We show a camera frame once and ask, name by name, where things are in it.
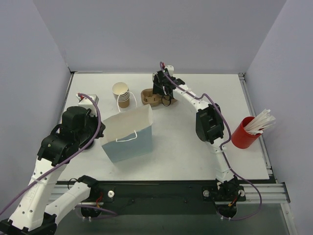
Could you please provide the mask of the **brown pulp cup carrier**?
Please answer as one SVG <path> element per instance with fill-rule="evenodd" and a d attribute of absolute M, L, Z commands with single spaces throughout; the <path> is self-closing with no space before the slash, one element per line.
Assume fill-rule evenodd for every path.
<path fill-rule="evenodd" d="M 177 102 L 176 99 L 171 98 L 169 95 L 154 94 L 153 89 L 144 89 L 141 91 L 141 102 L 143 105 L 150 104 L 151 107 L 156 107 L 160 104 L 169 106 Z"/>

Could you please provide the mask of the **stack of brown paper cups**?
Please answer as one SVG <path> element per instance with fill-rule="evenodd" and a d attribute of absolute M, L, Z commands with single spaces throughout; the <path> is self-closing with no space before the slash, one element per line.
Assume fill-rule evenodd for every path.
<path fill-rule="evenodd" d="M 127 108 L 130 105 L 129 87 L 124 82 L 117 82 L 112 87 L 112 93 L 120 108 Z"/>

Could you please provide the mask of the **light blue paper bag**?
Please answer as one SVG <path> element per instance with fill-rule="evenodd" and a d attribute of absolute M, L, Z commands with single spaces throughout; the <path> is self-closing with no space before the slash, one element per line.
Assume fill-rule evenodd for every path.
<path fill-rule="evenodd" d="M 101 147 L 113 163 L 149 154 L 153 151 L 153 110 L 151 105 L 121 111 L 105 120 Z"/>

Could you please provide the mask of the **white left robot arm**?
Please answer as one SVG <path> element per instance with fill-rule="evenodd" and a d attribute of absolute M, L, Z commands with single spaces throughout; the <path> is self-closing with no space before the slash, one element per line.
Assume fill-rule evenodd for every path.
<path fill-rule="evenodd" d="M 81 202 L 98 198 L 99 181 L 83 175 L 66 193 L 48 202 L 70 160 L 104 136 L 98 96 L 76 96 L 78 105 L 68 107 L 61 123 L 42 140 L 28 186 L 11 201 L 20 199 L 17 208 L 0 222 L 2 235 L 53 235 L 60 221 Z"/>

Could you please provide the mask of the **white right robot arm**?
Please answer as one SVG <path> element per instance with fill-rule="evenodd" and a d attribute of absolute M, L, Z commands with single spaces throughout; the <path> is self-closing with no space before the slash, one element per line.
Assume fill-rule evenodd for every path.
<path fill-rule="evenodd" d="M 228 123 L 221 109 L 207 94 L 196 95 L 180 78 L 175 78 L 174 67 L 160 62 L 160 70 L 153 75 L 153 94 L 164 106 L 175 100 L 186 102 L 196 111 L 196 135 L 215 155 L 217 195 L 227 200 L 239 187 L 237 174 L 230 166 L 225 144 L 231 140 Z"/>

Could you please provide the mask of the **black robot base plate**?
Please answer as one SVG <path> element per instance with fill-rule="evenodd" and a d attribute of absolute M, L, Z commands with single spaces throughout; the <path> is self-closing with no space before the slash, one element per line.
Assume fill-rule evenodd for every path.
<path fill-rule="evenodd" d="M 245 200 L 237 181 L 100 181 L 83 202 L 118 215 L 206 215 L 217 206 L 233 215 Z"/>

